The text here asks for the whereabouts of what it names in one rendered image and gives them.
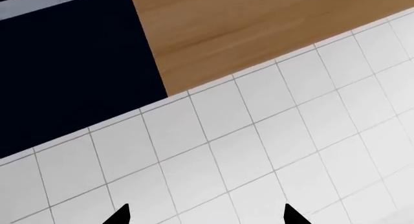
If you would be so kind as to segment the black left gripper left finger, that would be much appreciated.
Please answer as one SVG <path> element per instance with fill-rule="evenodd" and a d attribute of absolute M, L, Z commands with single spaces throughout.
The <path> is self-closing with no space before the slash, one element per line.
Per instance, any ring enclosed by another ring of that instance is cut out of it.
<path fill-rule="evenodd" d="M 112 216 L 105 220 L 102 224 L 129 224 L 130 210 L 129 204 L 124 204 Z"/>

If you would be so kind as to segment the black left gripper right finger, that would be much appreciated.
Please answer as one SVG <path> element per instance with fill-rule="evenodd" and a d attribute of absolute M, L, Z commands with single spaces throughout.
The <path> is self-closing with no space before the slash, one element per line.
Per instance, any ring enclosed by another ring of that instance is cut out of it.
<path fill-rule="evenodd" d="M 312 224 L 290 204 L 285 204 L 283 219 L 285 224 Z"/>

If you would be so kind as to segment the wooden cabinet panel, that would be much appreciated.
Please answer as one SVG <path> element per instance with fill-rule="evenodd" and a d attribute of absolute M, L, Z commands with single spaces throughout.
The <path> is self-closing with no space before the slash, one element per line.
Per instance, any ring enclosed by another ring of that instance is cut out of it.
<path fill-rule="evenodd" d="M 133 0 L 168 95 L 414 7 L 414 0 Z"/>

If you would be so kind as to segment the black appliance front panel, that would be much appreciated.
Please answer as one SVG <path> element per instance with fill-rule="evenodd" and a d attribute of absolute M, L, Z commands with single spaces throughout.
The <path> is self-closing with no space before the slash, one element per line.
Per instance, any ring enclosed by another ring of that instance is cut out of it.
<path fill-rule="evenodd" d="M 166 97 L 133 0 L 0 20 L 0 159 Z"/>

